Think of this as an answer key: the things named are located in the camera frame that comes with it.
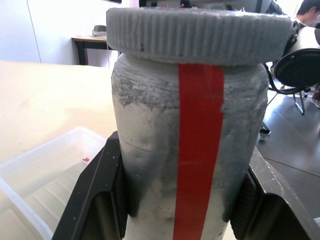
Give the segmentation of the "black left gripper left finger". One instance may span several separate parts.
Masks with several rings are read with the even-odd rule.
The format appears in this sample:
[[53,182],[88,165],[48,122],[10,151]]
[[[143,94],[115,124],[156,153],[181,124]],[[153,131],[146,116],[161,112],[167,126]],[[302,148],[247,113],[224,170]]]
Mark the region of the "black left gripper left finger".
[[54,240],[121,240],[127,226],[125,174],[118,133],[80,174]]

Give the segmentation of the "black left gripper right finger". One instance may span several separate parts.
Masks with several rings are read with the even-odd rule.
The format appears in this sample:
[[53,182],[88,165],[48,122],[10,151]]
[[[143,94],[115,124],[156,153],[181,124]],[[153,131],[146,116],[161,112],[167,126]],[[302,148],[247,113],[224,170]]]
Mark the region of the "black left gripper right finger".
[[254,149],[230,218],[237,240],[318,240],[320,227],[285,178]]

